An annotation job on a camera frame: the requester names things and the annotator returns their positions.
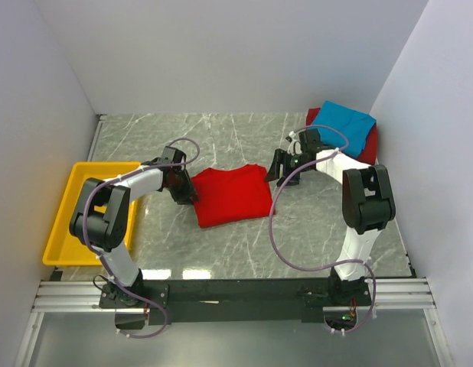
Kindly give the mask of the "bright red t-shirt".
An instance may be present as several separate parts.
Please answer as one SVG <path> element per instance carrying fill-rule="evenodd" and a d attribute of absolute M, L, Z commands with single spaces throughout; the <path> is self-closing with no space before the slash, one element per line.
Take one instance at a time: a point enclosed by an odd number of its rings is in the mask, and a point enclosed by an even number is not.
<path fill-rule="evenodd" d="M 266 175 L 264 167 L 246 164 L 229 171 L 207 168 L 192 177 L 198 225 L 204 229 L 268 216 L 272 196 Z"/>

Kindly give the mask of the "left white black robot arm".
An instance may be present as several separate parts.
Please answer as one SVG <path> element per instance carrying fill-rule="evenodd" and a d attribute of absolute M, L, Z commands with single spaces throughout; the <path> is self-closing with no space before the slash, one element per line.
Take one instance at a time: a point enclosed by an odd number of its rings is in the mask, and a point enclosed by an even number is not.
<path fill-rule="evenodd" d="M 85 180 L 70 219 L 69 232 L 100 260 L 113 293 L 127 307 L 136 307 L 145 296 L 142 271 L 125 244 L 129 207 L 151 192 L 168 190 L 178 205 L 192 205 L 197 193 L 187 171 L 192 160 L 167 145 L 161 156 L 135 170 L 107 180 Z"/>

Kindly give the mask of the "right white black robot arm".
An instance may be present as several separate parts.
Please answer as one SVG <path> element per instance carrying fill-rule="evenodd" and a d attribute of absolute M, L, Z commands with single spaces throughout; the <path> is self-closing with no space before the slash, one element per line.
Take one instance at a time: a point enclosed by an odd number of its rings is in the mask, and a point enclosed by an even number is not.
<path fill-rule="evenodd" d="M 343 144 L 337 148 L 324 143 L 319 128 L 307 126 L 289 133 L 289 146 L 274 152 L 265 180 L 276 182 L 270 213 L 285 187 L 299 184 L 300 174 L 317 171 L 341 185 L 341 209 L 346 233 L 336 262 L 326 265 L 328 298 L 337 305 L 368 292 L 365 276 L 370 273 L 367 262 L 380 233 L 396 215 L 396 204 L 387 168 L 365 164 L 348 157 L 344 150 L 350 142 L 338 133 Z"/>

